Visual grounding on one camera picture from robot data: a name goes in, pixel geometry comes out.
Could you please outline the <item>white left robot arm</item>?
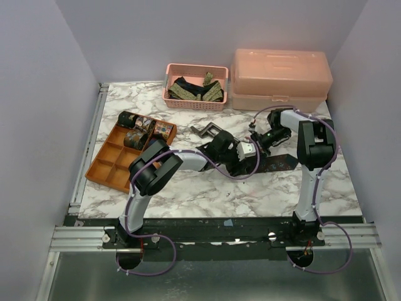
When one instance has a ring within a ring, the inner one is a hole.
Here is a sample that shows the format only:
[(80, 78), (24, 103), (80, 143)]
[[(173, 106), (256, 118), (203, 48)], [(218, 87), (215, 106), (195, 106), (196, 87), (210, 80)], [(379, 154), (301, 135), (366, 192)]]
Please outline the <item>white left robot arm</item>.
[(138, 230), (153, 195), (159, 193), (179, 171), (204, 172), (214, 169), (234, 180), (245, 180), (256, 173), (261, 162), (261, 151), (255, 141), (237, 141), (223, 130), (210, 142), (195, 149), (172, 149), (163, 140), (154, 142), (129, 166), (128, 201), (119, 217), (122, 227), (117, 240), (126, 248), (138, 243)]

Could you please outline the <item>orange wooden divided tray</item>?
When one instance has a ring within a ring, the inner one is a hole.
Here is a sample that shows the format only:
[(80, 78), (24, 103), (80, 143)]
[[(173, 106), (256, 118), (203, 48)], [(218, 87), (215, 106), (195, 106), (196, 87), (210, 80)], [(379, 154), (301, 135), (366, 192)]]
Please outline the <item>orange wooden divided tray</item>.
[(118, 191), (128, 193), (129, 192), (129, 178), (130, 172), (128, 170), (129, 165), (146, 149), (150, 147), (157, 139), (164, 140), (170, 145), (177, 133), (177, 126), (174, 126), (168, 139), (164, 139), (162, 136), (154, 134), (154, 128), (148, 132), (148, 139), (142, 150), (136, 150), (129, 147), (125, 147), (123, 144), (124, 137), (127, 132), (133, 129), (126, 129), (119, 127), (116, 124), (109, 133), (102, 147), (100, 148), (95, 159), (91, 163), (88, 171), (86, 172), (86, 178), (97, 184), (104, 185), (106, 187), (116, 189)]

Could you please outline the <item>dark green rolled tie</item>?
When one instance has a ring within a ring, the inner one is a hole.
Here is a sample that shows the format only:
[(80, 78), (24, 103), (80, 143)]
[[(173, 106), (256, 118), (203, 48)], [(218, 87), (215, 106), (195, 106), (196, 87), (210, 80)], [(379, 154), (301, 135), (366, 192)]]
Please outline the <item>dark green rolled tie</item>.
[(118, 115), (117, 125), (126, 129), (133, 129), (137, 117), (134, 113), (123, 111)]

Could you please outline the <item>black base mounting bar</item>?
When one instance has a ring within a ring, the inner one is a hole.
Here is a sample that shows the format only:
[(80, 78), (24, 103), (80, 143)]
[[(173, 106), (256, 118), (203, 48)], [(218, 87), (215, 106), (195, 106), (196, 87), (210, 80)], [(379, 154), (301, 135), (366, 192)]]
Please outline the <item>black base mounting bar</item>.
[(116, 218), (67, 216), (63, 222), (79, 240), (98, 238), (96, 250), (114, 251), (126, 261), (285, 260), (287, 247), (324, 246), (321, 229), (296, 236), (292, 225), (291, 218), (146, 218), (130, 236)]

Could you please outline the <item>gold floral rolled tie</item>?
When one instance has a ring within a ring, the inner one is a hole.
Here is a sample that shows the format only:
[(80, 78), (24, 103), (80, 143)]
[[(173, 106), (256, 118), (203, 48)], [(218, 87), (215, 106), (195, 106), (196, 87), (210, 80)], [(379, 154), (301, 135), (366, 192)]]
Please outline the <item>gold floral rolled tie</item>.
[(145, 146), (147, 139), (148, 139), (147, 132), (131, 130), (126, 133), (124, 140), (123, 140), (123, 144), (125, 147), (129, 147), (129, 148), (141, 151), (143, 149), (143, 147)]

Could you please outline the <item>dark brown blue floral tie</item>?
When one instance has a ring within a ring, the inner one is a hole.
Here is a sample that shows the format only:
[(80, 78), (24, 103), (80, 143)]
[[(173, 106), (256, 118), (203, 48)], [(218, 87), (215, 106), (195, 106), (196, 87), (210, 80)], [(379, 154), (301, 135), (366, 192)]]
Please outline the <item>dark brown blue floral tie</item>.
[(290, 154), (260, 157), (256, 174), (266, 172), (293, 171), (298, 165), (297, 158)]

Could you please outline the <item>colourful patterned rolled tie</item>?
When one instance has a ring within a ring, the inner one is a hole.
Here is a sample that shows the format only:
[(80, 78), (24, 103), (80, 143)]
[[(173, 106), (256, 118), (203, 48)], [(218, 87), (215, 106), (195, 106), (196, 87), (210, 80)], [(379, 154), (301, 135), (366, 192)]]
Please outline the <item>colourful patterned rolled tie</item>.
[(174, 126), (165, 122), (157, 121), (155, 123), (154, 134), (162, 136), (164, 139), (168, 139)]

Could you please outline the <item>pink plastic storage box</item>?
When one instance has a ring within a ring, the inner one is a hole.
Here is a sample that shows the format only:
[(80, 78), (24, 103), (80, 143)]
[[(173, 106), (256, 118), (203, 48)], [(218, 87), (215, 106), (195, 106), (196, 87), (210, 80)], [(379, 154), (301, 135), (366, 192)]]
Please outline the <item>pink plastic storage box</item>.
[(238, 49), (230, 74), (236, 110), (293, 105), (314, 112), (333, 83), (326, 55), (320, 51)]

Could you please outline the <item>pink plastic basket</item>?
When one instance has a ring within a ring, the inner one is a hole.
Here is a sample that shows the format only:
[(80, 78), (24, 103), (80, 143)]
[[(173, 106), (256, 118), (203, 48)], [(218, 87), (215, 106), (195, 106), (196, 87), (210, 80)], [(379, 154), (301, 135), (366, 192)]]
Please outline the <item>pink plastic basket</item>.
[(221, 111), (227, 102), (228, 75), (223, 66), (170, 63), (163, 100), (169, 108)]

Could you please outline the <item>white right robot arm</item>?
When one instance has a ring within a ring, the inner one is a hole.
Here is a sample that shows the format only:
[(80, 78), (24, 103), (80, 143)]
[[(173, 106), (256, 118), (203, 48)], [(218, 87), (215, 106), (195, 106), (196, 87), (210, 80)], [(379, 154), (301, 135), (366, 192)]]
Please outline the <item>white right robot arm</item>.
[(302, 180), (299, 201), (289, 222), (286, 238), (301, 246), (317, 237), (323, 224), (319, 216), (320, 198), (327, 170), (336, 160), (339, 145), (330, 119), (319, 119), (292, 106), (272, 106), (267, 120), (270, 131), (259, 134), (256, 118), (249, 124), (251, 138), (263, 150), (280, 145), (298, 135), (297, 159), (301, 164)]

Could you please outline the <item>grey floral rolled tie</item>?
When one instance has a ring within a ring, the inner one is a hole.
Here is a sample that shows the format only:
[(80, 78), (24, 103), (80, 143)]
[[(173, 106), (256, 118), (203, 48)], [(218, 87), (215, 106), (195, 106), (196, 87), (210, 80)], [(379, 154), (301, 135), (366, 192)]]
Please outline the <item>grey floral rolled tie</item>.
[(134, 129), (141, 132), (150, 132), (154, 128), (155, 123), (156, 120), (150, 117), (137, 116)]

